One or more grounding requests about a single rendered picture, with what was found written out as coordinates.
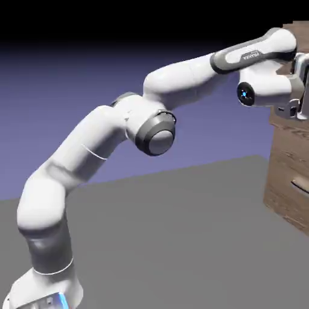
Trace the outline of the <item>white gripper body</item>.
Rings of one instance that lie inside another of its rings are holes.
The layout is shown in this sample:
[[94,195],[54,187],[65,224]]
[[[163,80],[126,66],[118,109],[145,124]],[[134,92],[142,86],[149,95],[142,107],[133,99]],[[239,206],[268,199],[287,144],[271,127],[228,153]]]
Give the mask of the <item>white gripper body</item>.
[[304,85],[304,93],[299,100],[298,119],[309,120],[309,53],[297,53],[293,65],[293,73]]

